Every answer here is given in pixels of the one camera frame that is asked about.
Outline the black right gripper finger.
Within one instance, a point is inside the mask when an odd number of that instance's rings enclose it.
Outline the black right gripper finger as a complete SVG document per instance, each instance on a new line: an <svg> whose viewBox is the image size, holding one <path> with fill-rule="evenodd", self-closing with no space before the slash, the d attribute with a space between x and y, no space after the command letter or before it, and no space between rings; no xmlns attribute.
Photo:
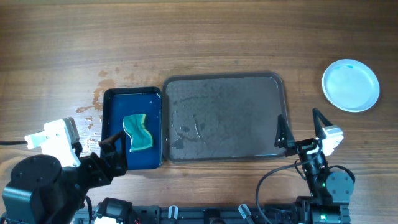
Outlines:
<svg viewBox="0 0 398 224"><path fill-rule="evenodd" d="M312 114L315 128L315 136L319 139L325 139L326 134L324 133L322 128L332 126L332 123L328 121L317 108L312 109Z"/></svg>
<svg viewBox="0 0 398 224"><path fill-rule="evenodd" d="M275 137L274 146L279 148L294 147L295 139L287 125L286 120L280 114L277 120L277 132Z"/></svg>

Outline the green and yellow sponge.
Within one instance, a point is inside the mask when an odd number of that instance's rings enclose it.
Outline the green and yellow sponge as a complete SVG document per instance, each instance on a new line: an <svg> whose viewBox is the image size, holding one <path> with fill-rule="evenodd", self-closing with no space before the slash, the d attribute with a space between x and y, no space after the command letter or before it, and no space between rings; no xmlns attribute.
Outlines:
<svg viewBox="0 0 398 224"><path fill-rule="evenodd" d="M123 118L123 129L130 137L129 151L136 152L153 146L153 137L145 126L145 114L132 114Z"/></svg>

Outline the white plate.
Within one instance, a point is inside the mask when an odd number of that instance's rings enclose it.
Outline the white plate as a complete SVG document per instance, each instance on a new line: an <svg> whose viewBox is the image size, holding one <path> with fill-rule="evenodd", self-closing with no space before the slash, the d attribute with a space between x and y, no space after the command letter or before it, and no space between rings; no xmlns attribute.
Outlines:
<svg viewBox="0 0 398 224"><path fill-rule="evenodd" d="M352 59L338 60L328 66L322 76L322 90L332 105L350 113L372 108L380 96L375 73Z"/></svg>

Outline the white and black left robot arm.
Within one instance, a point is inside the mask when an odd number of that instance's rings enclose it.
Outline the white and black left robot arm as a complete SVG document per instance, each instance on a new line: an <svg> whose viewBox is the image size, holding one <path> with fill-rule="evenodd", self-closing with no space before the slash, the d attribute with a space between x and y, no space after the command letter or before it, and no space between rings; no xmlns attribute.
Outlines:
<svg viewBox="0 0 398 224"><path fill-rule="evenodd" d="M44 124L25 137L27 147L41 154L18 162L2 199L1 223L70 223L84 205L89 189L109 185L127 171L126 134L101 141L101 154L81 157L82 145L73 118Z"/></svg>

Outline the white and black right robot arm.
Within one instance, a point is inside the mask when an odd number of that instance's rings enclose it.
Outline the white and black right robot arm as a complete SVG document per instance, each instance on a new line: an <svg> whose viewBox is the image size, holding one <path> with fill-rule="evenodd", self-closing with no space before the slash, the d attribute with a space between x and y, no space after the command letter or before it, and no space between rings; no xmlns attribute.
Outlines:
<svg viewBox="0 0 398 224"><path fill-rule="evenodd" d="M310 196L297 197L291 205L277 205L266 212L275 214L277 223L349 223L348 205L356 182L347 168L329 166L326 158L344 139L343 131L314 108L315 137L296 141L283 116L278 116L275 146L285 156L298 155L294 167L301 166Z"/></svg>

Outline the dark blue tray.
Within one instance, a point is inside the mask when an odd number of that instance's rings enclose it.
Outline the dark blue tray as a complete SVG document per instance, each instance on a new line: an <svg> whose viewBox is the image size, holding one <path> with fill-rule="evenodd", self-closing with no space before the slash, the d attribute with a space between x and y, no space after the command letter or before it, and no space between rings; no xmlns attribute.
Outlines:
<svg viewBox="0 0 398 224"><path fill-rule="evenodd" d="M112 88L104 93L102 140L122 131L129 170L156 169L162 164L162 94L159 88Z"/></svg>

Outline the dark brown serving tray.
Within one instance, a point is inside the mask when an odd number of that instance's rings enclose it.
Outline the dark brown serving tray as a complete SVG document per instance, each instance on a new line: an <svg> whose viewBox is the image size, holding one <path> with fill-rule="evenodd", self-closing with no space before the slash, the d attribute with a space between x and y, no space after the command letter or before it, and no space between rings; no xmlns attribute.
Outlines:
<svg viewBox="0 0 398 224"><path fill-rule="evenodd" d="M276 159L278 117L288 118L274 72L176 75L162 85L162 149L178 162Z"/></svg>

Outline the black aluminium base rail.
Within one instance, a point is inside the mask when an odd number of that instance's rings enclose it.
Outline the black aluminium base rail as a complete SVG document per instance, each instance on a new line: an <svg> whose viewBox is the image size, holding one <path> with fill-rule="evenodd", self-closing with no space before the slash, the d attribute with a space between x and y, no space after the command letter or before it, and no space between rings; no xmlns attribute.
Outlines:
<svg viewBox="0 0 398 224"><path fill-rule="evenodd" d="M134 206L134 223L264 223L259 210L249 207L245 215L234 207ZM343 208L311 207L301 213L293 205L269 205L263 210L271 223L351 223L347 206Z"/></svg>

